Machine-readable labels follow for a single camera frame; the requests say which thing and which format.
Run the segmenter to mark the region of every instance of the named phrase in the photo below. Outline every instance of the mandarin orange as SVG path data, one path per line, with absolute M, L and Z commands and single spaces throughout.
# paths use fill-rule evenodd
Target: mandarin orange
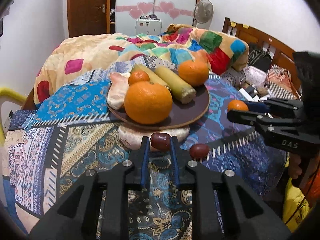
M 128 79 L 129 86 L 140 81 L 150 81 L 149 75 L 142 70 L 137 70 L 131 73 Z
M 155 124 L 166 119 L 172 109 L 172 96 L 167 88 L 147 81 L 132 84 L 124 98 L 127 115 L 140 124 Z
M 187 60 L 180 64 L 179 77 L 193 87 L 202 85 L 209 77 L 209 68 L 201 60 Z
M 248 106 L 241 100 L 231 100 L 228 104 L 228 112 L 230 110 L 249 111 Z

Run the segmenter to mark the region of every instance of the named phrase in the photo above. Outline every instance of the bed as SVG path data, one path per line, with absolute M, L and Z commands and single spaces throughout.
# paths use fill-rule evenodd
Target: bed
M 248 25 L 235 23 L 227 17 L 225 18 L 222 32 L 238 37 L 247 44 L 257 44 L 260 49 L 270 54 L 272 58 L 271 64 L 278 65 L 290 71 L 292 84 L 296 90 L 299 90 L 301 82 L 293 62 L 292 53 L 295 52 L 293 49 L 267 33 Z
M 195 58 L 212 71 L 221 72 L 230 62 L 241 70 L 247 57 L 241 39 L 185 25 L 171 25 L 161 36 L 117 33 L 64 41 L 44 64 L 8 131 L 3 181 L 11 216 L 30 232 L 87 169 L 108 170 L 128 158 L 130 150 L 118 135 L 123 124 L 105 102 L 111 72 L 128 72 L 135 64 L 176 69 Z M 286 153 L 266 146 L 251 127 L 228 121 L 228 103 L 243 99 L 235 88 L 215 73 L 205 85 L 208 112 L 190 125 L 180 147 L 210 144 L 210 154 L 199 162 L 218 172 L 233 170 L 263 197 L 278 183 Z M 169 164 L 169 155 L 151 158 L 150 192 L 129 192 L 130 239 L 191 239 L 191 192 L 176 190 Z M 22 176 L 25 169 L 29 177 Z M 28 189 L 21 186 L 25 183 Z M 212 204 L 219 206 L 217 199 Z

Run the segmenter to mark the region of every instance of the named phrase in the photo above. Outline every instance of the yellow vegetable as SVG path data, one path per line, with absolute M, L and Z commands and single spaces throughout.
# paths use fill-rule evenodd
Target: yellow vegetable
M 170 91 L 169 85 L 166 82 L 164 82 L 160 77 L 158 77 L 151 69 L 147 68 L 144 65 L 135 64 L 133 66 L 132 70 L 131 70 L 131 73 L 133 73 L 133 72 L 135 72 L 137 70 L 142 70 L 145 73 L 147 73 L 149 78 L 150 78 L 150 82 L 151 83 L 158 83 L 158 84 L 164 86 L 165 88 L 167 88 Z
M 155 73 L 170 87 L 172 95 L 183 104 L 196 97 L 196 90 L 169 68 L 157 67 Z

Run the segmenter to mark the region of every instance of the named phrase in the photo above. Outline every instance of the human hand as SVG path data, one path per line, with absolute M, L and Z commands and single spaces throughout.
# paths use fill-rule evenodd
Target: human hand
M 297 154 L 290 153 L 288 173 L 291 178 L 297 179 L 298 176 L 302 174 L 302 169 L 299 167 L 300 163 L 300 156 Z

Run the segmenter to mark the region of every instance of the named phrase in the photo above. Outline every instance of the heart decoration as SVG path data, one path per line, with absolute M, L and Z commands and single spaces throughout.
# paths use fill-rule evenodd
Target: heart decoration
M 152 2 L 138 2 L 137 8 L 143 11 L 143 14 L 146 15 L 147 13 L 151 12 L 153 9 L 153 3 Z
M 141 9 L 131 9 L 129 11 L 129 15 L 135 20 L 139 19 L 142 14 L 143 14 L 143 11 Z
M 174 3 L 173 2 L 166 2 L 166 1 L 161 1 L 159 2 L 159 7 L 161 10 L 167 14 L 169 10 L 174 9 Z
M 170 17 L 171 17 L 172 19 L 175 19 L 175 18 L 177 18 L 177 17 L 180 15 L 180 10 L 179 10 L 179 9 L 176 9 L 176 8 L 171 9 L 171 10 L 169 10 L 169 15 L 170 15 Z

